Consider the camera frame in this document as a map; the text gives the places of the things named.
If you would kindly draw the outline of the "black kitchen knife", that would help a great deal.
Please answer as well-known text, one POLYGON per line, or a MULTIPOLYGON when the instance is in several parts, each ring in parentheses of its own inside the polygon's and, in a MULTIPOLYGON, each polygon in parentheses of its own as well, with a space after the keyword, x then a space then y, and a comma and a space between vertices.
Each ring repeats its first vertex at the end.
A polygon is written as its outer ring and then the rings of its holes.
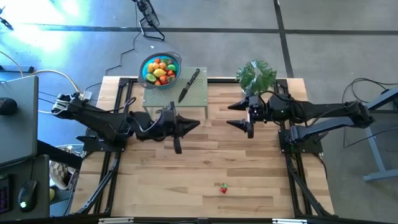
POLYGON ((200 69, 197 68, 195 70, 195 73, 191 76, 190 80, 187 82, 187 84, 185 85, 185 87, 182 89, 179 98, 178 98, 178 102, 180 103, 184 98, 185 95, 187 94, 189 88, 191 87, 192 83, 195 81, 195 79, 197 78, 198 74, 200 72, 200 69))

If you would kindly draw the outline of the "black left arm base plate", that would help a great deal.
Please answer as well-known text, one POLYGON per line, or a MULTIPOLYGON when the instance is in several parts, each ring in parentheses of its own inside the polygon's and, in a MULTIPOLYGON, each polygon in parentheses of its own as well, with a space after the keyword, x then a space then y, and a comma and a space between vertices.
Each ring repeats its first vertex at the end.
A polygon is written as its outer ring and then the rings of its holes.
POLYGON ((85 135, 79 135, 76 139, 84 144, 83 150, 86 152, 123 152, 127 144, 127 138, 108 140, 90 128, 85 135))

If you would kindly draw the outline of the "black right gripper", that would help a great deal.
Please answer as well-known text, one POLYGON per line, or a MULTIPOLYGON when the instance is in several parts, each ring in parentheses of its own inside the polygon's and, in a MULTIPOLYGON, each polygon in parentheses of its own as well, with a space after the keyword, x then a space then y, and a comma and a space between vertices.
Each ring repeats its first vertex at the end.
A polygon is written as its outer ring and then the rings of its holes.
POLYGON ((254 137, 253 123, 257 121, 267 123, 271 120, 271 114, 268 112, 267 104, 259 95, 253 95, 248 99, 245 98, 237 103, 233 103, 228 106, 228 109, 238 111, 246 111, 248 109, 249 122, 245 119, 226 121, 229 125, 244 131, 247 134, 248 139, 252 139, 254 137))

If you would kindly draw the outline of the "dark desk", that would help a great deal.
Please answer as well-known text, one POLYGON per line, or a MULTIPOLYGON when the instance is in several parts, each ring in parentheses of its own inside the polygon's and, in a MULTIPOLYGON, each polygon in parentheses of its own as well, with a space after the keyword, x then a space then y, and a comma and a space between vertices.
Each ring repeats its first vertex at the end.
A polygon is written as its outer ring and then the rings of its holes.
POLYGON ((37 156, 34 159, 21 161, 0 168, 0 176, 9 176, 9 193, 11 209, 0 214, 0 223, 35 218, 47 218, 50 215, 49 200, 49 157, 37 156), (18 195, 20 188, 28 180, 37 182, 33 199, 33 209, 22 212, 19 209, 18 195))

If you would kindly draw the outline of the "grey side desk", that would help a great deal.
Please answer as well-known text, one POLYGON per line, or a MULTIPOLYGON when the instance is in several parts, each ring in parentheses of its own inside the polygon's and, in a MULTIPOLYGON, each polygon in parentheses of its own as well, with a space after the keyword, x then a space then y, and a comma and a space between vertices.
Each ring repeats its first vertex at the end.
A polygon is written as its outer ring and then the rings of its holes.
POLYGON ((0 98, 12 98, 17 103, 13 115, 0 115, 0 167, 37 153, 38 87, 36 76, 0 83, 0 98))

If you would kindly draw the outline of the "checkered bag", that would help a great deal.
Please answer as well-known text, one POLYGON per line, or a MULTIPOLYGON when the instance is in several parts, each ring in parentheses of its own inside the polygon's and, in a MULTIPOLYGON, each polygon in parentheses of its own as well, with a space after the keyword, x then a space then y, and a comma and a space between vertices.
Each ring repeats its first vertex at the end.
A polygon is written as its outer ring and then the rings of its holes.
POLYGON ((79 171, 55 161, 49 164, 50 180, 60 190, 70 190, 79 176, 79 171))

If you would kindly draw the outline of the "black lit computer mouse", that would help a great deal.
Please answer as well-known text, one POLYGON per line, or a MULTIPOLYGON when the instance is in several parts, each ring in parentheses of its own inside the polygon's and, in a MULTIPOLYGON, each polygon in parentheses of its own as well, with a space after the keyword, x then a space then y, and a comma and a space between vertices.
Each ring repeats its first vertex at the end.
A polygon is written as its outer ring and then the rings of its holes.
POLYGON ((25 181, 18 193, 17 204, 21 212, 31 212, 37 204, 37 181, 25 181))

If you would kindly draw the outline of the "green perforated metal riser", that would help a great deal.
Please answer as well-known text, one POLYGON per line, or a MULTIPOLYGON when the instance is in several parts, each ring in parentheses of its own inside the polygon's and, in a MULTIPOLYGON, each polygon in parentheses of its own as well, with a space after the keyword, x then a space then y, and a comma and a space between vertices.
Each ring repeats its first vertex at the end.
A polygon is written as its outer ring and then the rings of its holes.
POLYGON ((153 108, 167 106, 171 101, 176 107, 199 107, 203 108, 204 118, 208 118, 208 72, 206 67, 199 67, 199 73, 190 88, 187 90, 183 100, 179 103, 178 99, 187 82, 196 72, 196 67, 182 67, 180 76, 174 81, 174 85, 166 89, 145 89, 143 94, 142 107, 147 112, 152 112, 153 108))

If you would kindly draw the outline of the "blue collapsible colander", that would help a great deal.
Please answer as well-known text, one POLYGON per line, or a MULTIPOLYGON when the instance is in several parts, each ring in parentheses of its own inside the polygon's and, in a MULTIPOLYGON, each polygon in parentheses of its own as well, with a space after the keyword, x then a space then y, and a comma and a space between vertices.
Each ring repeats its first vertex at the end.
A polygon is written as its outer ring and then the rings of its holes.
MULTIPOLYGON (((163 69, 166 72, 168 72, 168 69, 167 69, 168 65, 166 65, 166 68, 163 69)), ((179 78, 179 76, 181 74, 181 69, 182 69, 182 58, 181 58, 181 56, 178 53, 176 53, 176 52, 162 52, 162 53, 152 54, 152 55, 148 56, 142 62, 141 67, 140 67, 140 74, 138 76, 138 82, 139 82, 140 85, 142 85, 146 89, 154 89, 154 88, 167 89, 167 88, 170 88, 172 85, 174 85, 177 82, 177 80, 178 80, 178 78, 179 78), (146 81, 145 75, 148 73, 147 72, 147 66, 150 63, 154 63, 154 60, 156 58, 159 58, 160 62, 161 62, 162 58, 167 58, 167 59, 169 59, 169 64, 168 65, 174 64, 176 66, 177 71, 174 74, 175 75, 175 80, 174 81, 168 82, 168 84, 166 84, 166 85, 163 85, 163 84, 154 85, 154 83, 149 83, 149 82, 146 81)))

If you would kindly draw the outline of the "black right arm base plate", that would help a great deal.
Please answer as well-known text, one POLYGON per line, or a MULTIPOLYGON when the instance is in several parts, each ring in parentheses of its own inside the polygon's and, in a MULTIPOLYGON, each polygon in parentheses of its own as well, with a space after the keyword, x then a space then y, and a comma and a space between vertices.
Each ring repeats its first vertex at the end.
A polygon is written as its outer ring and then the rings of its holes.
POLYGON ((289 139, 289 130, 279 130, 279 144, 280 151, 284 154, 295 154, 295 153, 322 153, 323 148, 321 140, 328 134, 328 131, 322 134, 316 134, 310 136, 307 139, 300 140, 299 142, 291 142, 289 139))

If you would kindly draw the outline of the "black keyboard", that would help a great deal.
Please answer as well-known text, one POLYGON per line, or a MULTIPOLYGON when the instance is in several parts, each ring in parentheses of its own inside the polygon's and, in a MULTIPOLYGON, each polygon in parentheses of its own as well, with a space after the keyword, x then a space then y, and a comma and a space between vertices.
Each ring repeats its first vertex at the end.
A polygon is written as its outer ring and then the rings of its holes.
POLYGON ((11 210, 11 184, 12 175, 0 175, 0 214, 7 213, 11 210))

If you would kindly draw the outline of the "grey metal table frame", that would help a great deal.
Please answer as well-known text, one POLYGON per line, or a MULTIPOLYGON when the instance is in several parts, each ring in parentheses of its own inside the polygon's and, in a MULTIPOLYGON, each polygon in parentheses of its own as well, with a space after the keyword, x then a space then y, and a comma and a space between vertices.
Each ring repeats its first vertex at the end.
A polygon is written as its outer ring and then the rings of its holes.
MULTIPOLYGON (((381 106, 384 106, 385 104, 393 101, 396 98, 398 98, 398 87, 395 87, 390 90, 386 90, 375 100, 370 101, 369 103, 366 103, 366 106, 370 110, 376 110, 376 109, 380 108, 381 106)), ((375 141, 376 134, 372 133, 371 128, 366 128, 365 132, 367 135, 366 140, 368 141, 369 146, 371 148, 371 152, 372 152, 374 160, 376 162, 378 171, 375 173, 372 173, 372 174, 364 175, 363 180, 365 182, 370 182, 373 180, 382 180, 382 179, 398 177, 398 169, 386 170, 384 163, 382 161, 382 158, 380 156, 376 141, 375 141)))

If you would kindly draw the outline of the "green plant in white pot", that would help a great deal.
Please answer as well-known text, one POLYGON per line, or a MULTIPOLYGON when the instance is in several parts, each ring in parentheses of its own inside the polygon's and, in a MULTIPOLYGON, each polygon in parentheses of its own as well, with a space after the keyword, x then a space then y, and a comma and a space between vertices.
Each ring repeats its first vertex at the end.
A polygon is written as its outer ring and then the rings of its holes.
POLYGON ((277 71, 265 60, 251 60, 236 72, 236 80, 245 96, 262 94, 274 85, 277 71))

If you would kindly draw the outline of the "black aluminium table frame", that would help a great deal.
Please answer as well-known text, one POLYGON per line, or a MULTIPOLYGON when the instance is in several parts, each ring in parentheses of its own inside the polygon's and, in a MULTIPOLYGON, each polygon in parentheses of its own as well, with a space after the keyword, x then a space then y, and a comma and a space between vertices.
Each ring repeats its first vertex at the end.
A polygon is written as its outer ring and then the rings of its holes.
POLYGON ((226 123, 243 111, 228 106, 242 97, 233 78, 208 80, 208 118, 202 108, 179 113, 200 121, 181 141, 128 141, 115 184, 107 186, 93 208, 114 217, 291 218, 314 209, 299 189, 291 189, 279 127, 257 123, 254 137, 226 123), (228 190, 223 194, 221 184, 228 190))

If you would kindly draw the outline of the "black floor fan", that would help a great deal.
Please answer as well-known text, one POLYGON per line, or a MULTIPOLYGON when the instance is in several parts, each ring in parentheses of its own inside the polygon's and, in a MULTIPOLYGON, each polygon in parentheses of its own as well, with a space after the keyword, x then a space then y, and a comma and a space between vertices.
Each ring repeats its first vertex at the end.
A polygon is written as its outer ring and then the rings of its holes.
POLYGON ((159 26, 160 26, 159 18, 157 17, 157 14, 152 6, 151 1, 150 0, 132 0, 132 1, 135 3, 137 9, 143 15, 143 18, 139 21, 139 28, 140 28, 141 34, 145 38, 148 38, 148 39, 164 41, 165 35, 159 30, 159 26), (151 27, 155 31, 157 31, 160 34, 160 37, 146 35, 144 28, 142 26, 142 23, 144 21, 147 22, 149 27, 151 27))

